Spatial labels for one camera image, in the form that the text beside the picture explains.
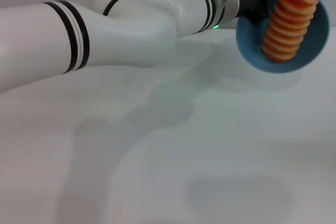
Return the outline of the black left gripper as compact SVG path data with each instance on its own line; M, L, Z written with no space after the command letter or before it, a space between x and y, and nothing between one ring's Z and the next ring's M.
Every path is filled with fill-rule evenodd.
M238 17L248 16L253 24L269 17L268 0L239 0Z

